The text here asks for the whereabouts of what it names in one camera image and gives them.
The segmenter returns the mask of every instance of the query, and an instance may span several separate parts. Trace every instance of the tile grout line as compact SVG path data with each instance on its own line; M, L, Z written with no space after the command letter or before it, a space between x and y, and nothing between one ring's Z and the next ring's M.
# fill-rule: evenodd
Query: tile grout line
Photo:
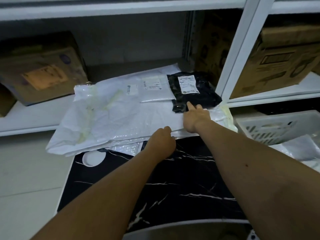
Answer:
M23 195L23 194L39 192L39 191L45 191L45 190L56 190L56 189L60 189L60 188L62 188L62 187L39 189L39 190L34 190L34 191L22 192L22 193L13 193L13 194L9 194L9 195L0 195L0 198L9 197L9 196L16 196L16 195Z

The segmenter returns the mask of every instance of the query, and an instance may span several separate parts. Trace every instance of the black marble table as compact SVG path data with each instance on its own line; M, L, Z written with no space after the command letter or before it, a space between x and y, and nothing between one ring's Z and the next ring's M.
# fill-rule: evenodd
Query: black marble table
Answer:
M156 166L144 186L131 215L127 233L183 223L248 223L202 139L196 136L176 142L175 152ZM106 151L106 157L95 167L82 164L84 153L75 156L58 211L132 158L115 151L99 151Z

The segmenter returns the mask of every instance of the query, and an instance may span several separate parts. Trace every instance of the plastic basket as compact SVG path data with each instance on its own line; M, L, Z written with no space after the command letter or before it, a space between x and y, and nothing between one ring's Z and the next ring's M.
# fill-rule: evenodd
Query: plastic basket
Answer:
M320 131L320 113L309 110L296 113L235 119L240 133L265 145L274 145Z

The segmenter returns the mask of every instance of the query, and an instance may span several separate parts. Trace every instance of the orange label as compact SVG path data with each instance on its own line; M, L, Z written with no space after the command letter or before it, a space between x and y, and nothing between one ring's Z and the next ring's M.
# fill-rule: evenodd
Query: orange label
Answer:
M68 80L64 71L54 64L23 73L22 76L37 90L46 89Z

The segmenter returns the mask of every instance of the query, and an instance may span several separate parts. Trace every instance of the white floor tile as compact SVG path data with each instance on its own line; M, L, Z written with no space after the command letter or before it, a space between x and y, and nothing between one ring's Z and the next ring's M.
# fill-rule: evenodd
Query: white floor tile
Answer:
M72 157L49 154L53 131L0 137L0 196L62 187Z
M54 215L62 188L0 197L0 239L28 240Z

